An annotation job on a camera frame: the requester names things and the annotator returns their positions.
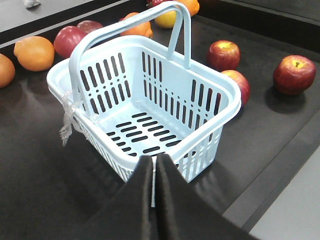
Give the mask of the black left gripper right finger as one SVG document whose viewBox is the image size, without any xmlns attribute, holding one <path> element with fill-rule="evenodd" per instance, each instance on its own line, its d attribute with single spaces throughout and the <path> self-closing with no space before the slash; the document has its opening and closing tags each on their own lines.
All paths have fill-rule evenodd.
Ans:
<svg viewBox="0 0 320 240">
<path fill-rule="evenodd" d="M 168 154 L 155 164 L 155 210 L 161 240 L 253 240 L 186 182 Z"/>
</svg>

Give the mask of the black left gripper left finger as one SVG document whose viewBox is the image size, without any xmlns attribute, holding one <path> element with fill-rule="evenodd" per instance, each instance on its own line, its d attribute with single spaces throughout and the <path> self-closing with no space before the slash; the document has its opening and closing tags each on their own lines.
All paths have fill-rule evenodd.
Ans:
<svg viewBox="0 0 320 240">
<path fill-rule="evenodd" d="M 116 195 L 74 233 L 76 240 L 157 240 L 153 161 L 143 155 Z"/>
</svg>

